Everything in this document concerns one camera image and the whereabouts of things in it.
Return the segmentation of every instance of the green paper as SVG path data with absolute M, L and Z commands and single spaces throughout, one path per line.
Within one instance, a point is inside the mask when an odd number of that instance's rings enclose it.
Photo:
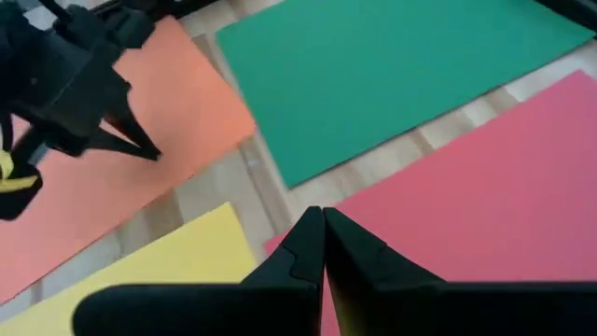
M 292 187 L 592 36 L 533 0 L 286 0 L 217 38 Z

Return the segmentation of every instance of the orange paper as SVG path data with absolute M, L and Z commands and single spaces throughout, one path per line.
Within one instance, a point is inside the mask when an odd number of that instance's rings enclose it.
M 132 110 L 163 155 L 153 162 L 51 151 L 39 164 L 44 188 L 21 217 L 0 223 L 2 303 L 254 131 L 240 98 L 174 18 L 160 21 L 115 69 L 131 82 Z

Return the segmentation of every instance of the yellow paper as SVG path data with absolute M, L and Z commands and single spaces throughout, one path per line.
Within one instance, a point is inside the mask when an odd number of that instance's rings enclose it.
M 72 335 L 76 305 L 118 284 L 237 283 L 256 266 L 229 203 L 0 325 L 0 335 Z

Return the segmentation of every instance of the colored paper sheet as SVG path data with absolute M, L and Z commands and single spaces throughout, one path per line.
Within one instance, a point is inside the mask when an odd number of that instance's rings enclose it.
M 218 42 L 288 187 L 593 32 L 534 0 L 285 1 Z
M 286 234 L 281 234 L 271 238 L 264 245 L 268 255 L 278 247 L 278 245 L 286 237 Z M 321 307 L 321 336 L 340 336 L 340 328 L 338 320 L 336 319 L 336 309 L 334 308 L 334 301 L 332 300 L 332 293 L 327 281 L 327 273 L 324 273 L 324 294 Z
M 0 335 L 70 335 L 76 305 L 118 284 L 237 283 L 256 266 L 229 203 L 0 324 Z
M 0 223 L 0 303 L 113 230 L 253 133 L 248 110 L 173 18 L 115 68 L 129 101 L 163 152 L 159 162 L 90 150 L 52 151 L 45 186 L 23 215 Z
M 597 280 L 595 111 L 573 73 L 338 208 L 447 280 Z

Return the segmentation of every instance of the black mount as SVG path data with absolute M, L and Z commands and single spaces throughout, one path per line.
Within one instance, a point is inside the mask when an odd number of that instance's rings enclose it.
M 319 335 L 324 262 L 352 335 L 597 332 L 597 283 L 451 283 L 336 209 L 311 207 L 239 285 L 138 285 L 76 309 L 77 336 Z
M 28 189 L 0 192 L 0 218 L 15 219 L 42 188 L 35 168 L 47 147 L 72 157 L 104 149 L 156 161 L 160 151 L 129 107 L 131 85 L 112 67 L 125 49 L 141 48 L 155 25 L 137 9 L 103 16 L 40 0 L 58 18 L 51 29 L 29 24 L 14 3 L 0 3 L 0 126 L 2 149 L 15 169 L 8 178 L 37 176 Z M 13 146 L 12 114 L 30 127 Z M 126 140 L 100 127 L 104 120 Z
M 159 21 L 167 15 L 180 19 L 215 1 L 217 0 L 111 0 L 91 11 L 103 18 L 123 7 L 132 8 L 143 11 L 152 21 Z
M 536 0 L 560 15 L 597 33 L 597 1 L 595 0 Z

